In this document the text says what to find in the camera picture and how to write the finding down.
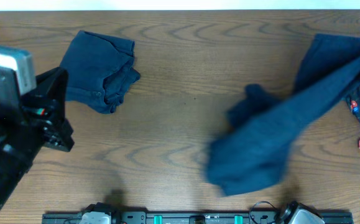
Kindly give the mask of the navy blue shorts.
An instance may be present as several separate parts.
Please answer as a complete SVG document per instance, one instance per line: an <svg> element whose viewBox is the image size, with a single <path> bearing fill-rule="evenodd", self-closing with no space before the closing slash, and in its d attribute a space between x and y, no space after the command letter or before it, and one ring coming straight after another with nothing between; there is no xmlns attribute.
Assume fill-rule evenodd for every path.
<svg viewBox="0 0 360 224"><path fill-rule="evenodd" d="M233 131L210 145L206 179L226 195L278 184L294 140L316 119L360 86L360 38L318 34L284 100L260 85L228 111Z"/></svg>

